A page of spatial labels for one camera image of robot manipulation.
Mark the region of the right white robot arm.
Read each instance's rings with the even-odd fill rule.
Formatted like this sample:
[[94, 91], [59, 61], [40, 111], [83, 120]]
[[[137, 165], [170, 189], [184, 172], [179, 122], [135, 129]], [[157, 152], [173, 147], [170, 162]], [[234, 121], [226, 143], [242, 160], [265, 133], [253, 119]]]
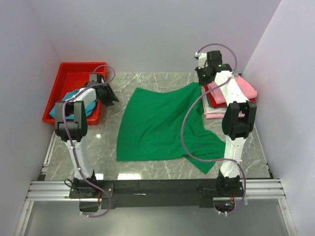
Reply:
[[203, 86], [214, 82], [219, 87], [227, 104], [222, 119], [222, 131], [225, 135], [224, 160], [219, 170], [216, 191], [221, 196], [242, 191], [238, 164], [242, 161], [242, 152], [247, 137], [252, 132], [256, 116], [256, 104], [241, 91], [229, 64], [222, 62], [220, 51], [196, 52], [198, 66], [195, 68], [199, 83]]

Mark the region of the green t shirt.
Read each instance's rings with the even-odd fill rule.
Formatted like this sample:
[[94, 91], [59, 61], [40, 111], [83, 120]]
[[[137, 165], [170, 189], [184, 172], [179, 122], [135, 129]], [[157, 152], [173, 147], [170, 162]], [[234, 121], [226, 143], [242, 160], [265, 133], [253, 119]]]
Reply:
[[170, 91], [137, 88], [124, 112], [117, 138], [117, 161], [164, 161], [185, 157], [206, 174], [224, 156], [225, 142], [204, 128], [198, 83]]

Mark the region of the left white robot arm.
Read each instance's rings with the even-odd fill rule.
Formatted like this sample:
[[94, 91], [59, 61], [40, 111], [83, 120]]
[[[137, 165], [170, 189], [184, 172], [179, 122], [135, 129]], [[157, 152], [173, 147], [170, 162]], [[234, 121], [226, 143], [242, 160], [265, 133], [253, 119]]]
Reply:
[[71, 190], [87, 198], [101, 191], [85, 144], [88, 132], [86, 108], [96, 101], [113, 106], [119, 99], [104, 76], [94, 72], [77, 92], [55, 103], [55, 133], [66, 145], [74, 167]]

